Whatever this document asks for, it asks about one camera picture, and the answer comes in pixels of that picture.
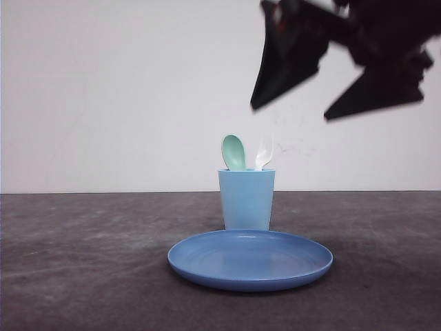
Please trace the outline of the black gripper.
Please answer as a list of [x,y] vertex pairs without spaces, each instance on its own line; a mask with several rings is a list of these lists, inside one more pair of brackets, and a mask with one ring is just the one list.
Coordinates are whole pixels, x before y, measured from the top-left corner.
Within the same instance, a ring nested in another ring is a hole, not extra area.
[[347,8],[347,16],[309,1],[261,1],[265,43],[250,101],[254,111],[314,76],[331,42],[367,69],[329,106],[326,120],[424,99],[419,85],[433,65],[425,45],[440,36],[440,2],[334,4]]

